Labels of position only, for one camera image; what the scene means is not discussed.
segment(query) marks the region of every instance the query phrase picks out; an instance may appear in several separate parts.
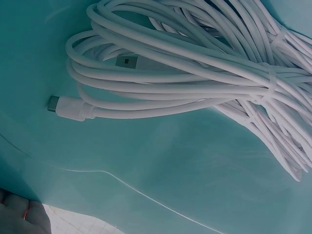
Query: cable tie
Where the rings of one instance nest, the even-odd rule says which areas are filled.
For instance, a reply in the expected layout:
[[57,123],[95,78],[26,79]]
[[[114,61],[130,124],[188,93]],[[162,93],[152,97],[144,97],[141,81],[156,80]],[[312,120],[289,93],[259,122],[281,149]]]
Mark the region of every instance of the cable tie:
[[252,96],[254,98],[253,103],[258,105],[262,105],[265,101],[271,99],[277,87],[276,72],[271,68],[271,65],[266,62],[262,62],[260,64],[268,69],[270,83],[268,85],[267,92],[263,95],[262,98],[258,98],[258,95]]
[[244,119],[243,121],[240,121],[239,124],[246,126],[248,124],[251,124],[255,121],[255,115],[251,115],[249,118]]
[[271,42],[272,50],[276,49],[278,44],[284,41],[286,33],[287,33],[287,28],[281,26],[281,31],[279,32],[279,34],[276,35],[274,40]]

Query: turquoise background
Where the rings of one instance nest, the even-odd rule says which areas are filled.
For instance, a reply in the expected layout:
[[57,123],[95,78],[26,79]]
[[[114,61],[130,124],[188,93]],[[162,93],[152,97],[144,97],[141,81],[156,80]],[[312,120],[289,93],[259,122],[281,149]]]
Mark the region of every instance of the turquoise background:
[[[85,9],[96,1],[0,0],[0,187],[96,216],[126,234],[214,233],[107,174],[55,167],[106,170],[227,234],[311,233],[312,175],[295,182],[260,140],[214,110],[85,122],[46,110],[51,95],[77,95],[64,45],[90,28]],[[310,0],[264,3],[284,25],[312,37]]]

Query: cable bundle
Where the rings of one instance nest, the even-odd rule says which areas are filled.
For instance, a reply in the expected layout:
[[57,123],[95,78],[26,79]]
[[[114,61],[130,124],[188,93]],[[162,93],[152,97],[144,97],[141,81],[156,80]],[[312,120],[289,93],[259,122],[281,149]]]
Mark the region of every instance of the cable bundle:
[[[116,11],[145,15],[156,30]],[[87,14],[92,30],[71,37],[66,52],[68,72],[93,117],[214,106],[258,136],[295,180],[312,167],[312,40],[282,27],[259,0],[102,0]],[[177,70],[103,63],[133,53]],[[81,84],[136,101],[98,100]]]

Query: finger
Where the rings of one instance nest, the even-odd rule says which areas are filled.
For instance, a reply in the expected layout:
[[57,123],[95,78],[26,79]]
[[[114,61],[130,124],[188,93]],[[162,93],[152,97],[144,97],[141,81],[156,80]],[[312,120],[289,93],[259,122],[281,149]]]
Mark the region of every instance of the finger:
[[25,220],[51,234],[51,223],[43,205],[37,201],[29,201],[29,210]]
[[24,217],[28,209],[28,200],[15,194],[7,195],[3,204],[8,209],[14,211],[19,217]]
[[5,194],[6,194],[6,191],[3,189],[0,189],[0,203],[3,203]]

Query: cable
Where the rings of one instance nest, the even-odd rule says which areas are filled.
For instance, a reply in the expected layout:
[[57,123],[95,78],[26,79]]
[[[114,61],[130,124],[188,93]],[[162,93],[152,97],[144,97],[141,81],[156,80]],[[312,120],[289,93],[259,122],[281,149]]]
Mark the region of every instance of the cable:
[[[215,107],[248,128],[296,180],[312,167],[312,40],[280,25],[259,0],[102,0],[92,30],[68,39],[67,70],[82,99],[60,97],[59,116],[144,118]],[[115,14],[144,15],[155,29]],[[109,65],[121,56],[172,70]],[[83,86],[128,98],[90,96]]]

